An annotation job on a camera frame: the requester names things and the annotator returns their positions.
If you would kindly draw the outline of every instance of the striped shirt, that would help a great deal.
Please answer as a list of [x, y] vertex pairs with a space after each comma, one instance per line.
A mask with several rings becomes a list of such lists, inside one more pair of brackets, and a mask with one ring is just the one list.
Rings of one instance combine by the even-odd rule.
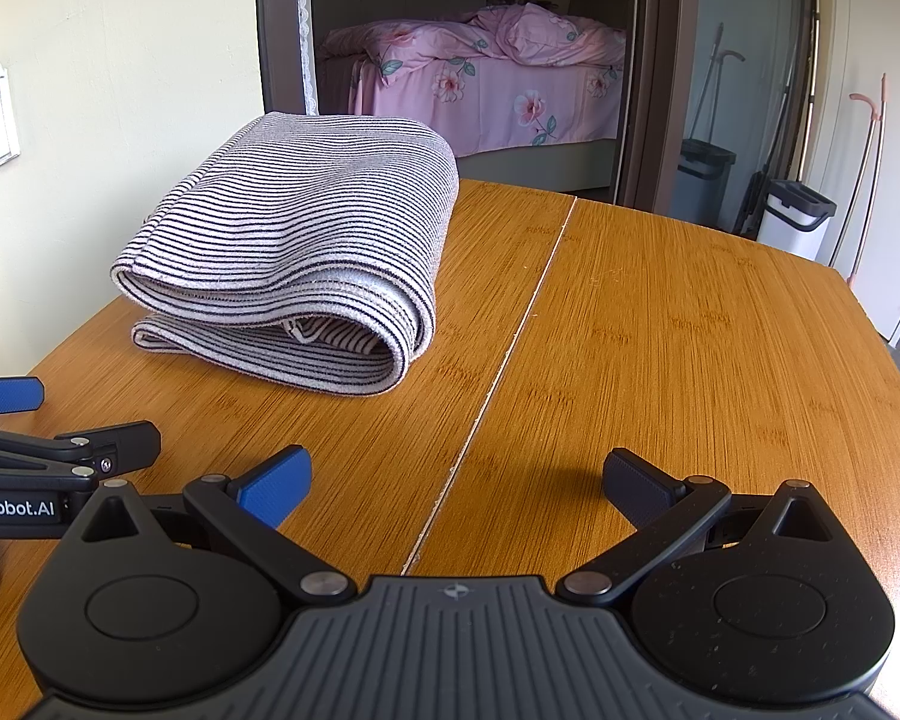
[[429, 346], [456, 163], [409, 119], [269, 113], [160, 201], [111, 269], [132, 329], [334, 394], [395, 386]]

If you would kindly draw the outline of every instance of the metal pin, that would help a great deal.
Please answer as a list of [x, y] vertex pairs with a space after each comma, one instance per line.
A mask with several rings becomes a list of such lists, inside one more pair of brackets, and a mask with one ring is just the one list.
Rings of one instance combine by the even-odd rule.
[[574, 595], [602, 595], [613, 586], [613, 581], [599, 571], [574, 571], [563, 580], [563, 586]]
[[337, 571], [314, 571], [300, 580], [300, 589], [309, 595], [340, 595], [348, 584]]

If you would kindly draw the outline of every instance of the wood grain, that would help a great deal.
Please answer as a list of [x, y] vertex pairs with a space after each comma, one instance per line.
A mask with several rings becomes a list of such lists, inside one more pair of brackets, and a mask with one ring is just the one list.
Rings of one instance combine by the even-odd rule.
[[738, 493], [812, 480], [895, 602], [900, 717], [900, 375], [836, 271], [578, 201], [413, 573], [552, 583], [612, 546], [618, 445]]
[[[437, 279], [437, 333], [407, 379], [372, 398], [276, 386], [186, 356], [134, 349], [142, 313], [120, 299], [36, 367], [47, 401], [0, 427], [55, 433], [149, 418], [164, 452], [130, 475], [178, 491], [209, 470], [238, 475], [288, 443], [314, 459], [313, 489], [282, 531], [357, 581], [399, 572], [463, 447], [547, 263], [572, 199], [464, 182]], [[53, 543], [0, 545], [0, 719], [37, 698], [16, 646], [21, 598]]]

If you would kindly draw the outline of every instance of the floral bedding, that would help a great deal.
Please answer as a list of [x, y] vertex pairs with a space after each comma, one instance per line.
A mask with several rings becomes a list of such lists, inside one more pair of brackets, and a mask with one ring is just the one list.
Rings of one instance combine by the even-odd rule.
[[417, 119], [456, 156], [615, 138], [625, 50], [620, 30], [533, 4], [339, 29], [319, 50], [320, 109]]

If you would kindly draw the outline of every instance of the fabric fold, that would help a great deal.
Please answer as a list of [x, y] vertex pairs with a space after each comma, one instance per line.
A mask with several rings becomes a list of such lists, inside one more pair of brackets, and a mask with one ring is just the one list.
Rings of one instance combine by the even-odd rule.
[[132, 341], [370, 395], [429, 346], [458, 177], [410, 119], [266, 114], [178, 183], [113, 265]]

